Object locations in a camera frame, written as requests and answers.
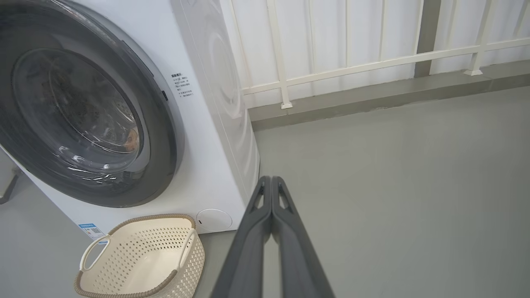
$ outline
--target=white washing machine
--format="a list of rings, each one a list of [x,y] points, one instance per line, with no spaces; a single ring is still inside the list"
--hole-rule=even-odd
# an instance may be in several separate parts
[[[259,153],[218,0],[0,6],[0,144],[72,221],[239,226]]]

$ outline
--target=front-load washer door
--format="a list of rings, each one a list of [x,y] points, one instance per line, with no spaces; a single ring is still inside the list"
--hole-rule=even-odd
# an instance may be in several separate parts
[[[73,198],[131,207],[180,164],[167,97],[97,21],[58,1],[0,2],[0,143]]]

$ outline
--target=gray floor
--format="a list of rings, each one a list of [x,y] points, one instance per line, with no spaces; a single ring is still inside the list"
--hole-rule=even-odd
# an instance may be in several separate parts
[[[337,297],[530,296],[529,94],[256,134],[261,173],[285,179]],[[0,296],[73,297],[88,237],[27,180],[8,204],[0,207]],[[209,297],[233,235],[201,236],[196,297]],[[264,297],[279,297],[278,265],[270,240]]]

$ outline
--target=beige woven basket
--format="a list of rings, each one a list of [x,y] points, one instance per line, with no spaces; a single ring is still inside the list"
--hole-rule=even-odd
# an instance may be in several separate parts
[[[107,246],[89,268],[94,246]],[[134,218],[119,224],[86,249],[75,291],[91,298],[191,298],[204,265],[195,221],[183,214]]]

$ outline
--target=basket handle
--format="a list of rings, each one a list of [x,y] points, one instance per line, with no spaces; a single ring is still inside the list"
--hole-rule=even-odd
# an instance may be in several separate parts
[[[89,253],[92,251],[92,249],[94,248],[94,246],[96,246],[96,244],[98,244],[101,240],[103,239],[107,239],[107,245],[105,245],[105,247],[103,248],[103,250],[100,252],[100,254],[98,255],[98,257],[96,258],[95,261],[92,262],[92,264],[90,265],[89,268],[86,268],[85,267],[85,263],[86,263],[86,259],[87,257],[89,256]],[[109,244],[110,244],[110,235],[105,235],[105,236],[102,236],[102,237],[99,237],[98,239],[94,240],[94,242],[90,243],[89,247],[86,248],[85,252],[83,253],[83,256],[81,257],[81,262],[79,263],[79,270],[82,271],[82,272],[86,272],[90,269],[92,269],[92,267],[94,266],[94,264],[99,260],[99,258],[101,257],[101,255],[105,252],[105,250],[107,249],[107,247],[109,247]]]
[[[184,244],[183,244],[183,249],[182,251],[180,252],[180,255],[179,255],[179,258],[177,259],[177,262],[176,262],[176,270],[177,272],[180,271],[180,269],[182,269],[181,267],[181,262],[182,262],[182,258],[184,257],[184,252],[186,251],[186,246],[188,245],[188,242],[190,242],[190,239],[191,239],[191,236],[192,235],[195,235],[195,239],[197,239],[199,237],[199,235],[197,235],[197,231],[193,228],[191,228],[189,231],[188,231],[188,236],[186,237],[186,240],[184,241]]]

